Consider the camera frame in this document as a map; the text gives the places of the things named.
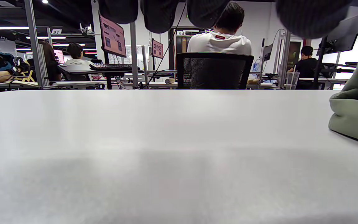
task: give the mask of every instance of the keyboard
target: keyboard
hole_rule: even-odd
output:
[[[129,64],[91,64],[89,65],[95,71],[128,71],[132,72],[132,65]]]

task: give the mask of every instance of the black t-shirt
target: black t-shirt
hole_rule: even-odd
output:
[[[300,73],[299,78],[313,78],[316,67],[317,59],[308,58],[298,61],[296,64],[296,72]]]

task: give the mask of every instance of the table surface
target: table surface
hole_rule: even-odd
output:
[[[299,80],[314,80],[314,78],[299,78]],[[344,79],[344,78],[319,78],[319,81],[340,81],[340,82],[347,82],[349,81],[348,79]]]
[[[127,83],[123,83],[124,86],[133,86],[133,83],[131,82],[127,82]],[[174,82],[171,84],[166,84],[165,82],[150,82],[149,83],[149,87],[153,87],[153,86],[158,86],[158,87],[177,87],[178,83]]]
[[[38,82],[19,82],[19,81],[13,81],[12,83],[0,83],[0,86],[27,86],[26,83],[31,85],[38,85]],[[53,85],[56,86],[68,86],[68,85],[97,85],[97,84],[104,84],[106,81],[69,81],[69,82],[53,82]]]
[[[0,224],[358,224],[336,92],[1,92]]]

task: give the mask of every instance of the chair backrest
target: chair backrest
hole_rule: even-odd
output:
[[[246,89],[253,59],[226,53],[177,54],[178,88]]]

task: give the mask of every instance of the monitor stand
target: monitor stand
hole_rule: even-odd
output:
[[[317,67],[314,70],[314,80],[313,80],[313,85],[312,85],[312,89],[319,89],[319,75],[321,72],[321,64],[323,63],[323,57],[324,57],[324,52],[326,50],[326,45],[328,40],[328,36],[323,37],[323,41],[321,42],[321,54],[319,55],[319,60],[317,61]]]

